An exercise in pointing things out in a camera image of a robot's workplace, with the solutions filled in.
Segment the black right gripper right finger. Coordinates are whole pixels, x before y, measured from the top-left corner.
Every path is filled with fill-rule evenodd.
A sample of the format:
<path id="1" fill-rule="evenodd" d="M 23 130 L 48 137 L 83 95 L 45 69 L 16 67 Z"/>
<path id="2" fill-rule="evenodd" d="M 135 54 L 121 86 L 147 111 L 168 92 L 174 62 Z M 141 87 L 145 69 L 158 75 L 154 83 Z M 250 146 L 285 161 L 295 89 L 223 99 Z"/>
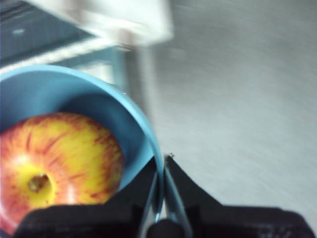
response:
<path id="1" fill-rule="evenodd" d="M 176 163 L 164 159 L 168 217 L 187 238 L 312 238 L 304 217 L 276 207 L 224 205 L 199 187 Z"/>

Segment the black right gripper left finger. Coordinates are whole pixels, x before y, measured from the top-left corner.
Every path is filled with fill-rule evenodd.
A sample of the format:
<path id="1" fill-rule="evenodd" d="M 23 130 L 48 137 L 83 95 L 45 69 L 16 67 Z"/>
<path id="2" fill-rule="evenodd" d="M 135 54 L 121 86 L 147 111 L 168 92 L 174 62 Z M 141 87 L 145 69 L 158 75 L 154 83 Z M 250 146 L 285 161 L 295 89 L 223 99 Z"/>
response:
<path id="1" fill-rule="evenodd" d="M 34 210 L 16 238 L 143 238 L 157 218 L 158 173 L 150 159 L 132 181 L 99 205 L 60 205 Z"/>

